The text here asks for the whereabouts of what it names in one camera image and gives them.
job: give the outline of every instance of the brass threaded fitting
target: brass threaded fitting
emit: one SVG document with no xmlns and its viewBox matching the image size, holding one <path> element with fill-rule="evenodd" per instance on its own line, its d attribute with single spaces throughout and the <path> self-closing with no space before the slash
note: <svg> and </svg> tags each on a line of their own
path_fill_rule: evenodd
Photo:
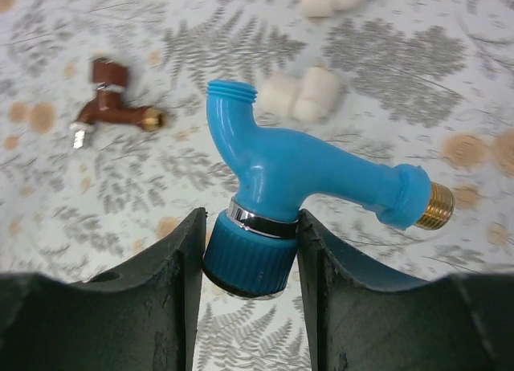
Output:
<svg viewBox="0 0 514 371">
<path fill-rule="evenodd" d="M 415 226 L 425 230 L 440 229 L 450 221 L 454 207 L 455 198 L 451 190 L 432 182 L 430 201 L 426 206 L 425 213 L 415 223 Z"/>
<path fill-rule="evenodd" d="M 154 132 L 166 126 L 166 114 L 156 108 L 147 108 L 141 127 L 147 132 Z"/>
</svg>

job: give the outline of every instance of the blue pipe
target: blue pipe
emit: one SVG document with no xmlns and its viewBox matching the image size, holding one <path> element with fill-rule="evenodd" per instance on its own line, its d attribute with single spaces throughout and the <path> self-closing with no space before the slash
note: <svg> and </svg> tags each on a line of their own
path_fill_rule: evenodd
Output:
<svg viewBox="0 0 514 371">
<path fill-rule="evenodd" d="M 239 180 L 235 202 L 277 222 L 294 222 L 312 194 L 327 194 L 373 211 L 398 229 L 414 225 L 430 201 L 426 172 L 412 165 L 378 165 L 302 132 L 262 128 L 250 84 L 213 80 L 207 88 L 210 134 Z M 285 287 L 295 238 L 277 239 L 218 217 L 204 256 L 206 274 L 225 289 L 267 295 Z"/>
</svg>

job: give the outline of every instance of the table surface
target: table surface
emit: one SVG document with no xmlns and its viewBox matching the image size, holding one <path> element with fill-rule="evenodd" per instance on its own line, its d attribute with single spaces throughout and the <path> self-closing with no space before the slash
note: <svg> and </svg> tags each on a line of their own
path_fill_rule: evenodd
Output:
<svg viewBox="0 0 514 371">
<path fill-rule="evenodd" d="M 88 279 L 217 213 L 237 181 L 209 136 L 205 86 L 259 86 L 323 62 L 348 84 L 322 124 L 255 110 L 371 161 L 421 165 L 455 191 L 440 231 L 391 230 L 324 196 L 304 206 L 346 241 L 425 279 L 511 271 L 514 0 L 372 0 L 308 20 L 298 0 L 0 0 L 0 270 Z M 156 133 L 102 124 L 71 149 L 92 98 L 90 59 L 131 65 L 126 98 L 170 113 Z M 278 299 L 248 303 L 204 279 L 195 369 L 310 369 L 298 268 Z"/>
</svg>

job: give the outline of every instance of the faucet body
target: faucet body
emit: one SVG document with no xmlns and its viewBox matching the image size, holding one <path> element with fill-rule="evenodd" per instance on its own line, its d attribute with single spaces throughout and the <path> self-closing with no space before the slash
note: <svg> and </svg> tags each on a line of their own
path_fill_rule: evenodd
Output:
<svg viewBox="0 0 514 371">
<path fill-rule="evenodd" d="M 296 255 L 300 207 L 312 194 L 355 202 L 398 229 L 434 230 L 449 220 L 451 191 L 420 167 L 378 165 L 302 132 L 259 127 L 256 94 L 234 81 L 207 88 L 210 134 L 239 180 L 204 254 L 204 272 L 219 287 L 246 298 L 281 293 Z"/>
<path fill-rule="evenodd" d="M 96 122 L 131 124 L 152 132 L 165 126 L 165 114 L 152 106 L 129 108 L 123 105 L 121 94 L 129 85 L 129 70 L 108 58 L 92 63 L 95 97 L 84 105 L 71 129 L 75 130 L 74 147 L 79 149 L 90 141 Z"/>
</svg>

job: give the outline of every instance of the silver nozzle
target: silver nozzle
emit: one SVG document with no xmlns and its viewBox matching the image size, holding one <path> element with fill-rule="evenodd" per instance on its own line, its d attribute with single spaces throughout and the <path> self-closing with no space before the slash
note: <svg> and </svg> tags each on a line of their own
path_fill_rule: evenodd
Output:
<svg viewBox="0 0 514 371">
<path fill-rule="evenodd" d="M 84 122 L 72 122 L 70 130 L 73 132 L 73 149 L 87 149 L 91 146 L 95 126 Z"/>
</svg>

